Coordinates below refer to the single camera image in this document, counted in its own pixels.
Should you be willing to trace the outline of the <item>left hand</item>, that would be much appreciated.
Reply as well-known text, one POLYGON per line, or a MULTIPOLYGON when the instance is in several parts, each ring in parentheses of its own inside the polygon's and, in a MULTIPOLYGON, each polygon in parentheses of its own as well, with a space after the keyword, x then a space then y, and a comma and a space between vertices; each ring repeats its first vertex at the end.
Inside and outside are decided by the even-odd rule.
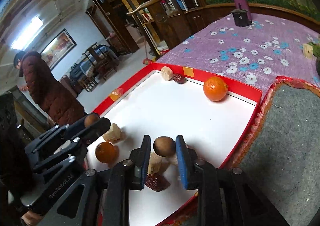
POLYGON ((38 215, 30 210, 22 216, 22 220, 27 226, 37 226, 42 219, 43 216, 38 215))

